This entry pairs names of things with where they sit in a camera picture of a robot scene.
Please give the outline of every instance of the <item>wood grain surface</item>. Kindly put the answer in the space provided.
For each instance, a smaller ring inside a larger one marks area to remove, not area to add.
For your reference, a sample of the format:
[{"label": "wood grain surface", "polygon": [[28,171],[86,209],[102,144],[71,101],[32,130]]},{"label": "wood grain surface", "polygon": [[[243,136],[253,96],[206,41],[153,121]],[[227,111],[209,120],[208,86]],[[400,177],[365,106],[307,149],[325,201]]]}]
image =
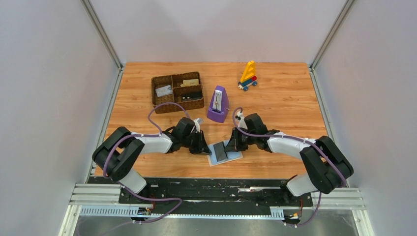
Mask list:
[{"label": "wood grain surface", "polygon": [[[257,63],[258,85],[244,92],[238,81],[246,63],[173,62],[128,63],[124,70],[106,136],[119,126],[138,133],[157,133],[147,120],[152,109],[150,80],[154,76],[199,71],[205,107],[189,110],[192,119],[204,120],[207,144],[228,140],[232,133],[232,111],[243,107],[244,115],[258,113],[268,129],[289,135],[319,138],[326,129],[305,63]],[[226,121],[207,119],[207,109],[214,88],[226,88],[230,112]],[[152,120],[163,130],[175,126],[183,112],[153,114]],[[187,148],[171,154],[146,154],[138,157],[134,169],[146,177],[219,177],[219,178],[290,178],[305,172],[303,163],[294,157],[268,153],[252,145],[243,158],[210,167],[207,156],[191,155]],[[97,167],[96,175],[102,175]]]}]

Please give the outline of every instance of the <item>wicker basket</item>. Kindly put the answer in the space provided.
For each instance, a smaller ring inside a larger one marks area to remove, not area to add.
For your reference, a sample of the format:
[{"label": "wicker basket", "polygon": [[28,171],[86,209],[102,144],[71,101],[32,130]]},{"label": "wicker basket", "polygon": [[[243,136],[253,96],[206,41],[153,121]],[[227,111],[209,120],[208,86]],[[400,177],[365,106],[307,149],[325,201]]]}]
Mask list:
[{"label": "wicker basket", "polygon": [[[198,79],[199,85],[181,87],[183,80]],[[165,96],[158,97],[156,96],[155,89],[171,85],[173,93]],[[193,101],[183,101],[182,96],[190,92],[201,92],[203,94],[203,87],[201,86],[200,73],[198,72],[189,72],[179,75],[166,75],[153,77],[151,80],[152,87],[152,105],[156,107],[157,105],[164,102],[176,102],[180,104],[186,110],[198,109],[204,107],[204,97],[201,99]],[[155,110],[156,113],[168,113],[168,112],[177,112],[181,111],[181,108],[175,105],[165,105],[159,107]]]}]

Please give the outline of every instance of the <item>gray floor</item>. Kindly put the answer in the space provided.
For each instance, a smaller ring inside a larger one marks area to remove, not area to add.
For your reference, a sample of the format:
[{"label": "gray floor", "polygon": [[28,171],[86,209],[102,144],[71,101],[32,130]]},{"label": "gray floor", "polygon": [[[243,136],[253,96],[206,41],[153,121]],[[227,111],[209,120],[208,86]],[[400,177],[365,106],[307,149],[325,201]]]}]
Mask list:
[{"label": "gray floor", "polygon": [[[311,215],[303,211],[303,219]],[[80,218],[81,236],[97,236],[112,227],[130,221],[125,217]],[[320,210],[309,225],[292,229],[272,220],[208,220],[166,218],[150,224],[129,224],[107,236],[357,236],[354,218],[349,210]]]}]

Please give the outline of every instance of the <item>yellow toy part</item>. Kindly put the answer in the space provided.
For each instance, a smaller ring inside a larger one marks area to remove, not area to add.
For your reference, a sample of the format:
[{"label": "yellow toy part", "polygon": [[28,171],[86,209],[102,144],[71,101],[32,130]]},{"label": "yellow toy part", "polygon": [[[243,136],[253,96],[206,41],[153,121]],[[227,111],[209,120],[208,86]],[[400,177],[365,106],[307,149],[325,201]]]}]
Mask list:
[{"label": "yellow toy part", "polygon": [[256,65],[255,65],[255,62],[251,60],[246,65],[245,71],[243,72],[243,75],[240,78],[240,82],[241,83],[245,82],[246,80],[254,77],[255,74],[256,74]]}]

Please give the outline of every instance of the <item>white wall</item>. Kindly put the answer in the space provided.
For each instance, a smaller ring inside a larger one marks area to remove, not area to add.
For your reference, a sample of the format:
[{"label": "white wall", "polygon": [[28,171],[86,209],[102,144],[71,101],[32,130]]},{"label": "white wall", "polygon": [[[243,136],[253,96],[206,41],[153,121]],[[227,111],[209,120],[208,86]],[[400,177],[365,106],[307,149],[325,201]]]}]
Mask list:
[{"label": "white wall", "polygon": [[0,2],[0,235],[57,235],[116,67],[79,0]]},{"label": "white wall", "polygon": [[91,0],[127,61],[307,62],[345,0]]},{"label": "white wall", "polygon": [[415,235],[417,2],[358,0],[317,72],[378,236]]}]

